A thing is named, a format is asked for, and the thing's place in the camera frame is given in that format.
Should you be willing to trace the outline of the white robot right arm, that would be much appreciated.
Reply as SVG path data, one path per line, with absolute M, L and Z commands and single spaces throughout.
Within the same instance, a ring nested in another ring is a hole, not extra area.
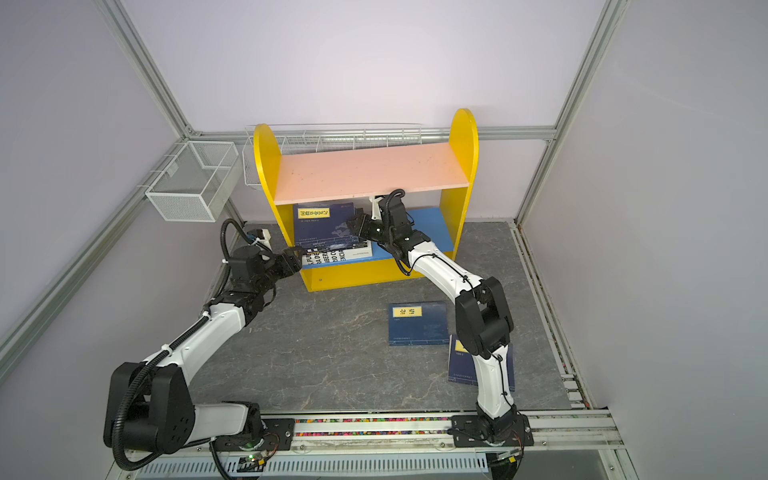
M 402 203 L 404 196 L 404 190 L 396 189 L 374 198 L 373 212 L 357 208 L 347 225 L 352 234 L 389 253 L 402 274 L 422 274 L 452 301 L 458 340 L 472 356 L 478 382 L 478 426 L 472 437 L 499 444 L 512 433 L 519 417 L 508 373 L 514 323 L 502 284 L 448 258 L 415 228 Z

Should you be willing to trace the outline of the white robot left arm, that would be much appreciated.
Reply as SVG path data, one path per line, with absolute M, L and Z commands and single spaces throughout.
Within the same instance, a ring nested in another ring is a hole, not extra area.
M 124 471 L 220 437 L 241 437 L 251 448 L 267 434 L 260 408 L 248 401 L 193 402 L 189 385 L 231 337 L 276 298 L 277 284 L 302 268 L 303 249 L 280 253 L 255 242 L 225 257 L 226 277 L 198 319 L 141 362 L 111 375 L 103 442 Z

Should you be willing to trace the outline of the dark blue book top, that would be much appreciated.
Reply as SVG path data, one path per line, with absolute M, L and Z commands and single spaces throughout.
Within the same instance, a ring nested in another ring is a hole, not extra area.
M 299 203 L 293 206 L 294 244 L 307 251 L 363 248 L 347 221 L 356 214 L 352 202 Z

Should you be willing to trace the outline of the white book black text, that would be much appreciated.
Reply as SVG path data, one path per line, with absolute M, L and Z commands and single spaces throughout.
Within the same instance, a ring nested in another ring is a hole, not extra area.
M 372 245 L 369 241 L 365 241 L 345 249 L 308 250 L 302 256 L 302 265 L 304 268 L 316 268 L 337 263 L 363 261 L 372 256 Z

